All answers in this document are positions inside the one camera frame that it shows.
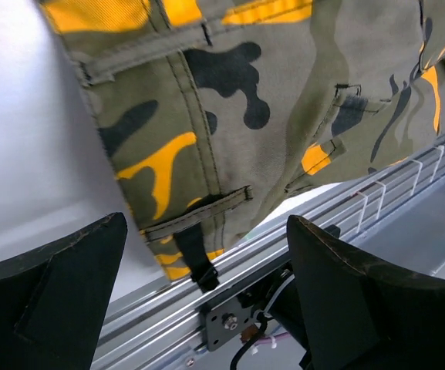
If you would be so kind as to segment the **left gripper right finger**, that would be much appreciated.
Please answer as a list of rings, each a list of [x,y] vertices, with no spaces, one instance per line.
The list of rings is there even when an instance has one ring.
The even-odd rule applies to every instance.
[[[445,369],[445,280],[287,221],[315,369]]]

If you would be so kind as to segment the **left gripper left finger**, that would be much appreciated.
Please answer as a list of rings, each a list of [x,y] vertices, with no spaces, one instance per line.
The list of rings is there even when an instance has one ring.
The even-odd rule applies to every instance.
[[[0,261],[0,369],[89,369],[123,256],[112,213]]]

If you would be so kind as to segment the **camouflage trousers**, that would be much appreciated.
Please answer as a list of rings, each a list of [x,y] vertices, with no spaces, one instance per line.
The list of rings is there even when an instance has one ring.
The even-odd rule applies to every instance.
[[[166,277],[445,133],[445,1],[41,1]]]

